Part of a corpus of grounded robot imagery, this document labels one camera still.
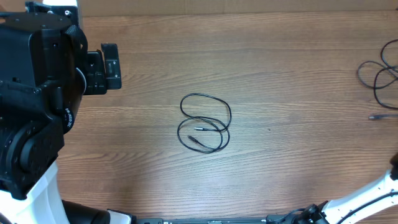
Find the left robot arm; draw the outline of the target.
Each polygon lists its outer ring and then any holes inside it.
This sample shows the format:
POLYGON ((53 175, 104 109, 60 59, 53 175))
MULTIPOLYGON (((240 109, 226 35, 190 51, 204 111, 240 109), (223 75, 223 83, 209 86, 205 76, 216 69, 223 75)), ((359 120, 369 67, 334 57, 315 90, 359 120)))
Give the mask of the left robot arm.
POLYGON ((1 14, 1 222, 119 223, 129 217, 61 198, 57 157, 85 95, 121 87, 116 44, 88 50, 75 19, 1 14))

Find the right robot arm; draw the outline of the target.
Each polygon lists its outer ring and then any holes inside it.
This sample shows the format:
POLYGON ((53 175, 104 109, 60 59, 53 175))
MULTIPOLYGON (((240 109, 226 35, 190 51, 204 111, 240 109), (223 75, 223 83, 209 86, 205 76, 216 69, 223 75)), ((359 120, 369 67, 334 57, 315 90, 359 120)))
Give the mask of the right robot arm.
POLYGON ((356 223, 377 212, 397 205, 397 155, 392 168, 377 180, 343 198, 307 207, 295 223, 356 223))

